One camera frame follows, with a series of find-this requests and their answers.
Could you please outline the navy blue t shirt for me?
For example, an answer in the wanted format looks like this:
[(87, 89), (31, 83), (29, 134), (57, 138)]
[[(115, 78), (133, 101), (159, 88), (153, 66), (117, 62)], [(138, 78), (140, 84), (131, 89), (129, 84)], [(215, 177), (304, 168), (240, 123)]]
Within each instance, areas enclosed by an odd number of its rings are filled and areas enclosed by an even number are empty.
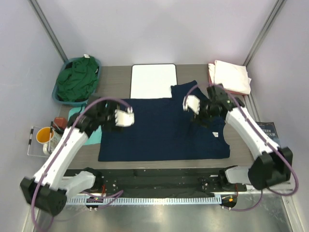
[(171, 98), (126, 99), (135, 123), (121, 132), (103, 131), (98, 160), (165, 161), (226, 159), (230, 146), (225, 141), (225, 121), (214, 118), (202, 125), (193, 112), (183, 110), (183, 99), (197, 84), (192, 81), (171, 87)]

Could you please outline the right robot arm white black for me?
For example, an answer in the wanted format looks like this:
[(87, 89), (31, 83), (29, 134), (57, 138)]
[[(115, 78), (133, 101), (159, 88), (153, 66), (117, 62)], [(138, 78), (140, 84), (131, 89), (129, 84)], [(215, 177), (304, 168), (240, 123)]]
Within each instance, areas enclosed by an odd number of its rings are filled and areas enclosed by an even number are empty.
[(209, 100), (202, 100), (192, 94), (199, 86), (193, 86), (183, 100), (183, 109), (192, 110), (199, 121), (220, 117), (232, 126), (249, 148), (254, 162), (250, 167), (230, 166), (219, 173), (218, 185), (224, 191), (235, 184), (251, 185), (257, 190), (289, 181), (295, 181), (295, 193), (299, 181), (292, 168), (293, 153), (288, 147), (274, 142), (253, 120), (245, 104), (238, 97), (227, 92), (223, 85), (206, 88)]

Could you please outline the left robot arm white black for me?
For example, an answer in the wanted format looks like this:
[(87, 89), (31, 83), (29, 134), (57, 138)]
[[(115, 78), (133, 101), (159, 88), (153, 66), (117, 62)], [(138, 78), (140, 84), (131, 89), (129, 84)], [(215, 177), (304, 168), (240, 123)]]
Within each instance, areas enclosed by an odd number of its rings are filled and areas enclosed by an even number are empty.
[(102, 174), (92, 168), (81, 170), (76, 176), (63, 180), (73, 158), (98, 128), (121, 128), (134, 123), (131, 106), (112, 97), (102, 97), (88, 102), (81, 113), (68, 121), (60, 142), (45, 164), (32, 178), (24, 177), (20, 187), (31, 209), (38, 208), (57, 216), (66, 201), (89, 189), (97, 193), (102, 189)]

